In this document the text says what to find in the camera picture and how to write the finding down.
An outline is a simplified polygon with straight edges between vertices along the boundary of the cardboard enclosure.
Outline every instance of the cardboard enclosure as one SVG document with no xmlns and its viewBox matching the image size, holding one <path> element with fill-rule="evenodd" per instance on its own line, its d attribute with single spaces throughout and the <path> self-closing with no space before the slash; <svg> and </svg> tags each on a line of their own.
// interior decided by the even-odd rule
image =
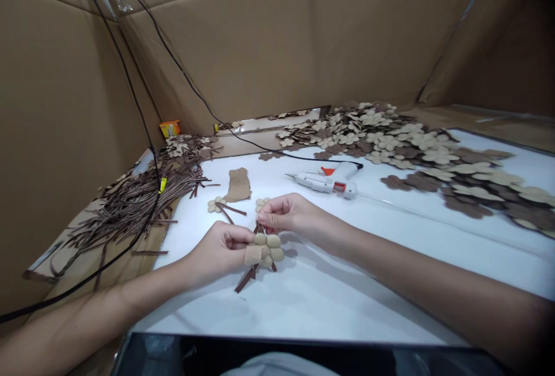
<svg viewBox="0 0 555 376">
<path fill-rule="evenodd" d="M 546 0 L 144 1 L 224 121 L 379 99 L 430 124 L 555 149 Z M 102 4 L 155 145 L 161 121 L 211 134 L 214 120 L 146 11 L 135 0 Z M 4 313 L 51 291 L 22 272 L 137 160 L 146 138 L 91 0 L 0 0 L 0 9 Z"/>
</svg>

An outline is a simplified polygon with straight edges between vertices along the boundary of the orange box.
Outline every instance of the orange box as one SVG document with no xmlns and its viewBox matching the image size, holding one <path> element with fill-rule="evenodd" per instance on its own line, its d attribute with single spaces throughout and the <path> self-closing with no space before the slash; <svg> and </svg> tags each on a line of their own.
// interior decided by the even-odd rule
<svg viewBox="0 0 555 376">
<path fill-rule="evenodd" d="M 179 128 L 179 120 L 165 121 L 163 123 L 160 123 L 160 129 L 162 129 L 162 134 L 166 139 L 170 136 L 177 136 L 181 133 L 181 129 Z"/>
</svg>

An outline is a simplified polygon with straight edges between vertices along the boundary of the power cord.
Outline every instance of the power cord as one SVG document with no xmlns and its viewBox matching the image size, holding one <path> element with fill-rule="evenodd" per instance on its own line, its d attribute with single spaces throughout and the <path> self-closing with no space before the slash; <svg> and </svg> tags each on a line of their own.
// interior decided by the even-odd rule
<svg viewBox="0 0 555 376">
<path fill-rule="evenodd" d="M 216 119 L 218 121 L 218 123 L 220 124 L 225 124 L 223 121 L 221 121 L 218 117 L 216 117 L 216 115 L 212 112 L 212 109 L 210 108 L 210 105 L 208 104 L 208 102 L 206 101 L 206 99 L 204 99 L 204 97 L 201 95 L 201 93 L 199 91 L 197 91 L 197 89 L 193 86 L 193 83 L 191 82 L 190 77 L 187 75 L 187 72 L 185 72 L 185 70 L 183 69 L 183 67 L 179 64 L 177 58 L 175 57 L 175 55 L 173 55 L 172 51 L 170 50 L 170 48 L 168 47 L 168 45 L 166 44 L 166 41 L 164 40 L 164 37 L 162 36 L 162 33 L 160 32 L 160 26 L 158 25 L 158 22 L 156 22 L 156 19 L 154 18 L 154 16 L 152 15 L 152 13 L 150 12 L 149 8 L 141 1 L 141 0 L 137 0 L 139 2 L 139 4 L 144 8 L 144 10 L 146 11 L 146 13 L 148 13 L 150 19 L 152 20 L 152 23 L 154 24 L 154 28 L 156 29 L 156 33 L 158 34 L 158 37 L 160 38 L 160 40 L 162 41 L 162 44 L 164 45 L 166 51 L 168 51 L 169 55 L 172 57 L 173 62 L 177 65 L 177 67 L 180 69 L 181 73 L 183 74 L 183 76 L 185 77 L 185 79 L 187 80 L 187 83 L 189 84 L 189 86 L 191 87 L 193 93 L 195 93 L 195 95 L 201 99 L 201 101 L 204 103 L 204 105 L 206 106 L 208 112 L 210 113 L 210 115 L 212 117 L 214 117 L 214 119 Z M 233 133 L 233 131 L 231 129 L 229 129 L 230 133 L 235 136 L 237 139 L 250 143 L 251 145 L 256 146 L 257 148 L 260 148 L 262 150 L 265 150 L 266 152 L 273 152 L 273 153 L 279 153 L 281 155 L 284 156 L 288 156 L 291 158 L 295 158 L 295 159 L 300 159 L 300 160 L 308 160 L 308 161 L 318 161 L 318 162 L 322 162 L 320 159 L 315 159 L 315 158 L 305 158 L 305 157 L 301 157 L 301 156 L 295 156 L 292 154 L 288 154 L 285 152 L 281 152 L 279 150 L 273 150 L 273 149 L 268 149 L 265 148 L 263 146 L 260 146 L 250 140 L 247 139 L 243 139 L 239 136 L 237 136 L 235 133 Z M 358 169 L 362 169 L 364 167 L 363 164 L 359 163 L 359 162 L 354 162 L 354 161 L 346 161 L 346 160 L 328 160 L 328 162 L 348 162 L 348 163 L 353 163 L 357 166 Z"/>
<path fill-rule="evenodd" d="M 102 19 L 104 20 L 104 24 L 106 25 L 106 29 L 108 30 L 108 33 L 110 33 L 110 37 L 112 38 L 112 41 L 114 42 L 114 45 L 117 49 L 118 55 L 120 56 L 121 59 L 121 63 L 123 64 L 123 68 L 125 70 L 125 75 L 127 76 L 127 81 L 129 83 L 129 86 L 131 87 L 131 93 L 133 94 L 133 98 L 135 100 L 135 105 L 137 106 L 137 109 L 139 110 L 139 114 L 140 114 L 140 118 L 143 122 L 143 126 L 145 128 L 145 133 L 146 136 L 148 138 L 149 141 L 149 149 L 152 152 L 153 156 L 154 156 L 154 170 L 156 172 L 156 178 L 158 181 L 158 187 L 157 189 L 160 188 L 160 171 L 158 170 L 158 162 L 156 160 L 156 150 L 154 148 L 154 145 L 152 144 L 152 140 L 150 138 L 150 134 L 149 134 L 149 130 L 147 128 L 146 125 L 146 121 L 145 121 L 145 117 L 143 115 L 143 112 L 140 108 L 139 105 L 139 101 L 137 100 L 137 96 L 135 94 L 135 89 L 133 88 L 133 84 L 131 82 L 131 78 L 129 76 L 129 72 L 127 70 L 127 66 L 125 64 L 125 60 L 123 59 L 123 55 L 121 53 L 121 50 L 116 42 L 116 38 L 114 37 L 112 30 L 110 29 L 110 26 L 108 25 L 108 22 L 106 20 L 106 16 L 104 16 L 104 14 L 102 13 L 102 9 L 100 8 L 100 6 L 98 5 L 97 0 L 92 0 L 96 6 L 96 8 L 98 9 L 98 12 L 100 13 L 100 15 L 102 16 Z M 149 212 L 149 215 L 143 225 L 143 227 L 141 228 L 140 232 L 137 233 L 137 235 L 135 236 L 135 238 L 129 243 L 129 246 L 127 246 L 119 255 L 117 255 L 116 257 L 114 257 L 111 261 L 109 261 L 108 263 L 106 263 L 104 266 L 102 266 L 101 268 L 99 268 L 96 272 L 93 272 L 91 275 L 89 275 L 88 277 L 86 277 L 85 279 L 83 279 L 81 282 L 79 282 L 77 285 L 73 286 L 72 288 L 68 289 L 67 291 L 61 293 L 58 296 L 55 296 L 51 299 L 30 305 L 28 307 L 25 308 L 21 308 L 18 309 L 16 311 L 12 311 L 12 312 L 8 312 L 7 314 L 3 314 L 0 316 L 0 324 L 3 324 L 7 321 L 11 321 L 13 319 L 19 318 L 21 316 L 27 315 L 27 314 L 31 314 L 35 311 L 38 311 L 39 309 L 42 308 L 46 308 L 49 307 L 50 305 L 53 305 L 59 301 L 61 301 L 62 299 L 68 297 L 69 295 L 71 295 L 72 293 L 74 293 L 75 291 L 77 291 L 78 289 L 80 289 L 81 287 L 83 287 L 84 285 L 86 285 L 87 283 L 89 283 L 90 281 L 92 281 L 94 278 L 96 278 L 99 274 L 101 274 L 102 272 L 104 272 L 106 269 L 108 269 L 111 265 L 113 265 L 115 262 L 117 262 L 119 259 L 121 259 L 121 257 L 126 254 L 127 252 L 129 252 L 129 250 L 131 250 L 133 248 L 133 246 L 135 246 L 135 244 L 139 241 L 139 238 L 143 235 L 143 233 L 146 230 L 147 225 L 150 223 L 150 221 L 152 220 L 152 217 L 154 215 L 154 212 L 156 210 L 156 206 L 158 205 L 158 200 L 160 198 L 160 194 L 156 194 L 156 199 L 154 200 L 154 205 L 152 206 L 152 209 Z"/>
</svg>

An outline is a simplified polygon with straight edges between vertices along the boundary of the beige felt piece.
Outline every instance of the beige felt piece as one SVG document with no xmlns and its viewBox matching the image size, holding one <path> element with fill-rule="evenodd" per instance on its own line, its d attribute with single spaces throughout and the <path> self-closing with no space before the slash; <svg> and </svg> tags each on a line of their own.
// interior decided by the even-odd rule
<svg viewBox="0 0 555 376">
<path fill-rule="evenodd" d="M 270 255 L 267 255 L 265 258 L 262 259 L 262 266 L 264 267 L 270 267 L 273 263 L 272 258 L 270 257 Z"/>
<path fill-rule="evenodd" d="M 245 248 L 244 264 L 246 266 L 252 266 L 257 263 L 260 263 L 269 254 L 270 254 L 270 250 L 266 245 L 256 245 L 256 244 L 248 245 Z"/>
<path fill-rule="evenodd" d="M 230 170 L 230 189 L 224 200 L 227 202 L 237 202 L 250 198 L 250 181 L 245 168 Z"/>
<path fill-rule="evenodd" d="M 282 261 L 285 259 L 285 253 L 282 248 L 270 249 L 270 257 L 273 261 Z"/>
<path fill-rule="evenodd" d="M 270 234 L 266 240 L 266 244 L 271 249 L 277 249 L 281 247 L 282 241 L 279 239 L 277 234 Z"/>
</svg>

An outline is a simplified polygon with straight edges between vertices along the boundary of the hand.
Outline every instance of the hand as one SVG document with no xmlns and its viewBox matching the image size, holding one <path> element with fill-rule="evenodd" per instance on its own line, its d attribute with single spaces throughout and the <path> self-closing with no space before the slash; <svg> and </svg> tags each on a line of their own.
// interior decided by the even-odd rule
<svg viewBox="0 0 555 376">
<path fill-rule="evenodd" d="M 216 221 L 193 251 L 180 260 L 187 265 L 190 288 L 207 285 L 242 266 L 245 247 L 253 239 L 254 233 L 248 228 Z"/>
<path fill-rule="evenodd" d="M 336 256 L 341 255 L 340 236 L 351 227 L 297 193 L 269 200 L 257 220 L 268 234 L 293 231 Z"/>
</svg>

